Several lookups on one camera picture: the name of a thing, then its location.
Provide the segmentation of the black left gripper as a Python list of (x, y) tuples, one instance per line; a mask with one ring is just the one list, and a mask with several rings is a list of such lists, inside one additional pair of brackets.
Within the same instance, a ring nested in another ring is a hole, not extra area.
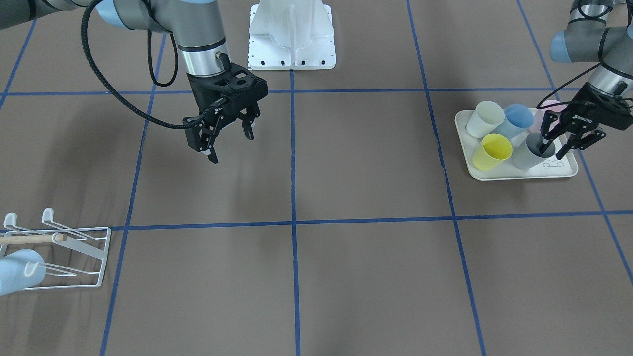
[[(603, 92), (585, 83), (571, 101), (564, 103), (567, 105), (565, 110), (560, 113), (546, 110), (538, 152), (548, 154), (553, 151), (557, 160), (563, 160), (570, 150), (584, 150), (605, 138), (602, 126), (626, 130), (633, 121), (631, 106), (622, 97), (628, 87), (626, 82), (617, 82), (614, 89)], [(543, 103), (540, 102), (541, 110), (553, 106), (543, 106)], [(561, 142), (561, 148), (555, 151), (553, 142), (564, 133), (569, 133), (570, 137), (565, 144)]]

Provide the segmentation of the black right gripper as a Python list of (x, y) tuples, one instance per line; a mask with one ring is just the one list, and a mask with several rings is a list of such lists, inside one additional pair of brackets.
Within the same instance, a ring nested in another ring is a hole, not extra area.
[(268, 95), (268, 83), (235, 63), (229, 70), (202, 77), (188, 74), (188, 82), (199, 108), (199, 115), (186, 117), (183, 124), (188, 146), (213, 164), (219, 159), (215, 140), (226, 126), (239, 120), (247, 140), (254, 140), (253, 124), (260, 117), (258, 102)]

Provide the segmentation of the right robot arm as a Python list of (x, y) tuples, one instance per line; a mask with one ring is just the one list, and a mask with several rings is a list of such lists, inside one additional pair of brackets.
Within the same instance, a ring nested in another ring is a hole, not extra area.
[[(215, 0), (3, 0), (1, 28), (32, 22), (48, 14), (82, 9), (81, 44), (95, 76), (120, 103), (163, 128), (182, 130), (188, 146), (218, 162), (215, 140), (222, 129), (239, 121), (247, 140), (255, 138), (258, 103), (267, 96), (267, 82), (233, 63), (226, 43), (219, 5)], [(182, 59), (199, 113), (182, 124), (157, 119), (136, 108), (113, 88), (95, 62), (88, 26), (93, 12), (111, 26), (144, 30), (151, 45), (153, 33), (170, 37), (176, 60)]]

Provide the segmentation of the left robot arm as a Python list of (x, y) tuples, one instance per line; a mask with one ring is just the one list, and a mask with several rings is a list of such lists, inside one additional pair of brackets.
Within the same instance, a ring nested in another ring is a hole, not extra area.
[(633, 40), (632, 23), (608, 27), (614, 9), (613, 0), (575, 0), (567, 28), (552, 38), (552, 61), (561, 63), (592, 62), (591, 76), (559, 113), (544, 103), (541, 143), (544, 153), (552, 142), (568, 133), (556, 157), (563, 158), (570, 150), (583, 150), (606, 136), (603, 126), (626, 130), (632, 124), (632, 107), (626, 94), (632, 90)]

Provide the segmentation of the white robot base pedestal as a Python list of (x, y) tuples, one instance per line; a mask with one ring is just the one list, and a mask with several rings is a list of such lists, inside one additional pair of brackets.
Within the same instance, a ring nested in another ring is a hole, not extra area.
[(249, 14), (249, 69), (335, 68), (332, 9), (321, 0), (261, 0)]

